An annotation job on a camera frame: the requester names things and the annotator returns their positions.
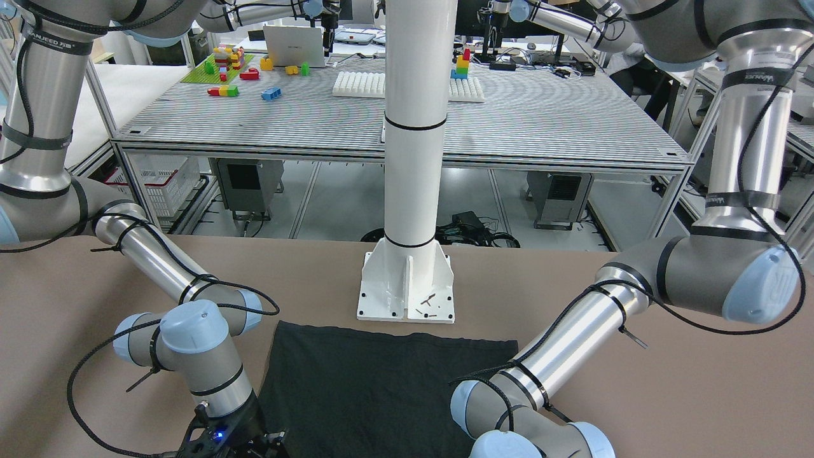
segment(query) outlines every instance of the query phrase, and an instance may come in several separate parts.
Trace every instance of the black pants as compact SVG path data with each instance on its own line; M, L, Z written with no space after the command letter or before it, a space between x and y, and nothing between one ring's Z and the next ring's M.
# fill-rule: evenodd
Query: black pants
M642 60L631 68L619 70L610 75L610 79L622 88L628 97L633 94L634 87L640 87L647 94L650 94L650 100L645 106L645 113L654 121L659 117L670 99L669 78L648 60Z

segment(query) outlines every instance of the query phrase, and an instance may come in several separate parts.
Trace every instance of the pile of cables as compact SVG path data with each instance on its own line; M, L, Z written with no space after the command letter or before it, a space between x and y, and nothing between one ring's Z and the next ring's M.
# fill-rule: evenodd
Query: pile of cables
M453 215L452 222L435 228L435 239L442 245L471 244L500 248L520 248L520 242L508 232L494 231L473 212ZM361 238L363 242L378 242L384 229L374 229Z

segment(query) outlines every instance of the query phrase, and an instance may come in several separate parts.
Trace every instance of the yellow block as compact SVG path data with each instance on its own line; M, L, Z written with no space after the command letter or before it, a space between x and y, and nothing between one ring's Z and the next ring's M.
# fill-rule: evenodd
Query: yellow block
M274 62L271 60L270 57L260 58L260 70L264 70L266 72L274 70Z

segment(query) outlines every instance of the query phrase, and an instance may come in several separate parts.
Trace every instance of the green baseplate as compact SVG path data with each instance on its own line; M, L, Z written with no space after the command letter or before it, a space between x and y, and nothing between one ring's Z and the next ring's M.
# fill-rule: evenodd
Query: green baseplate
M238 76L239 73L245 72L249 68L249 62L251 62L252 59L254 59L253 54L248 53L244 54L243 60L246 62L246 64L243 66L243 68L241 68L240 70L229 70L229 72L226 73L226 81L221 81L219 69L215 65L215 56L210 55L209 57L206 58L204 62L201 62L200 65L193 68L192 71L189 72L189 74L187 74L181 80L181 82L193 82L199 84L215 84L215 85L229 84L232 80L234 80ZM207 62L212 62L212 65L215 65L216 73L214 75L210 75L206 73L206 70L204 70L203 66Z

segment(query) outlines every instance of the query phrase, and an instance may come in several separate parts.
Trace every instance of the blue block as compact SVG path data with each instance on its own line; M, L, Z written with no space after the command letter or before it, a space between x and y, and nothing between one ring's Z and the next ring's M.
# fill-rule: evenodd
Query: blue block
M279 87L275 86L275 87L272 87L271 89L267 89L263 93L263 100L274 100L277 97L279 97L280 95L282 95L282 90L280 90Z

